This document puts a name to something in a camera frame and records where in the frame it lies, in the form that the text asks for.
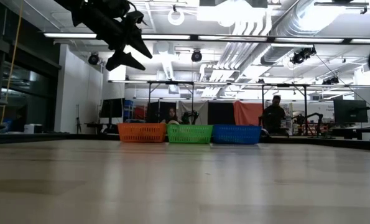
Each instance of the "orange curtain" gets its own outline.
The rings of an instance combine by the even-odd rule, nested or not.
[[[258,117],[262,114],[262,103],[242,103],[236,101],[234,119],[237,125],[258,125]]]

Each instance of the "orange basket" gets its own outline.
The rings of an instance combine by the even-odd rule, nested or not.
[[[164,142],[166,132],[166,124],[118,124],[122,142]]]

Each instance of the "plastic basket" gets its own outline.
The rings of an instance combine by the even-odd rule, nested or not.
[[[122,142],[164,142],[166,124],[118,124]]]
[[[170,143],[200,143],[211,141],[212,125],[168,125],[168,139]]]
[[[218,144],[257,144],[260,126],[214,125],[214,142]]]

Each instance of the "desk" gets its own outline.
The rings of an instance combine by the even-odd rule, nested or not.
[[[341,136],[345,139],[362,140],[362,133],[370,133],[370,128],[336,128],[333,129],[333,136]]]

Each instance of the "blue basket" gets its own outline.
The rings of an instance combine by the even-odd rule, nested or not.
[[[261,129],[260,126],[214,125],[214,142],[218,144],[257,144]]]

